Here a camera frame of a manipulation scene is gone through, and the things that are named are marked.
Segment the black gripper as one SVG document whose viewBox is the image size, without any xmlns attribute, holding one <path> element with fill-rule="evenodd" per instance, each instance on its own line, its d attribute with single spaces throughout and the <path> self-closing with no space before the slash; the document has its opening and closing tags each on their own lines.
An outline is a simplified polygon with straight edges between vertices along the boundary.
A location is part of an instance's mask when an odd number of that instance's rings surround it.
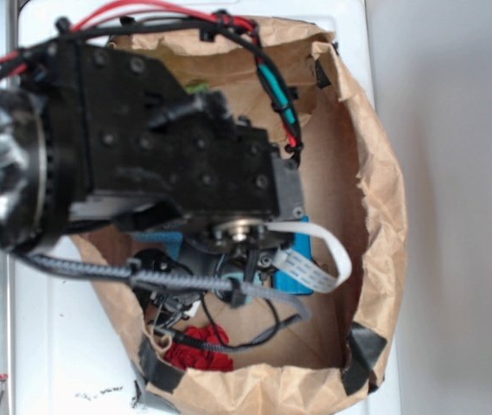
<svg viewBox="0 0 492 415">
<path fill-rule="evenodd" d="M 223 230 L 215 240 L 196 239 L 177 231 L 136 232 L 132 238 L 141 245 L 133 257 L 146 269 L 222 281 L 229 281 L 223 278 L 224 274 L 240 272 L 244 274 L 243 283 L 260 287 L 276 273 L 278 251 L 293 245 L 292 233 L 271 232 L 263 225 L 244 227 L 242 233 Z M 195 315 L 208 293 L 223 302 L 223 291 L 230 290 L 218 286 L 136 288 L 134 293 L 147 320 L 187 320 Z"/>
</svg>

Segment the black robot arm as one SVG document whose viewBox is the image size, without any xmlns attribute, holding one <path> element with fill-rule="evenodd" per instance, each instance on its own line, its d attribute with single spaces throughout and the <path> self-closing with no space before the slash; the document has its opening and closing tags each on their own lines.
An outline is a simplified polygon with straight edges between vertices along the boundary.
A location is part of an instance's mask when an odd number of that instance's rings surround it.
<svg viewBox="0 0 492 415">
<path fill-rule="evenodd" d="M 0 251 L 48 271 L 129 281 L 239 307 L 264 252 L 289 247 L 303 195 L 299 134 L 279 148 L 218 90 L 191 93 L 158 59 L 70 35 L 0 59 Z M 62 236 L 115 226 L 179 233 L 202 257 L 239 259 L 224 277 L 188 265 L 92 271 L 56 265 Z"/>
</svg>

